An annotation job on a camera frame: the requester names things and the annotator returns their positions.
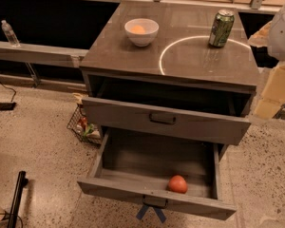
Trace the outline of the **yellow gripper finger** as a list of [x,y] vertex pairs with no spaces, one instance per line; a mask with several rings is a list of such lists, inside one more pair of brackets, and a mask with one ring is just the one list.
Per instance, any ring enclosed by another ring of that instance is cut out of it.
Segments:
[[269,34],[272,22],[269,21],[248,39],[248,44],[252,47],[263,48],[269,44]]
[[269,120],[285,105],[285,62],[271,69],[269,78],[256,104],[254,115]]

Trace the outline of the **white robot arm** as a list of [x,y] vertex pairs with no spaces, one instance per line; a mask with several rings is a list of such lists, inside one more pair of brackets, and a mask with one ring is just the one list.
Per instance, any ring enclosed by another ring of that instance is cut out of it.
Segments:
[[253,111],[254,117],[269,120],[285,105],[285,5],[248,43],[257,48],[266,47],[268,54],[278,60]]

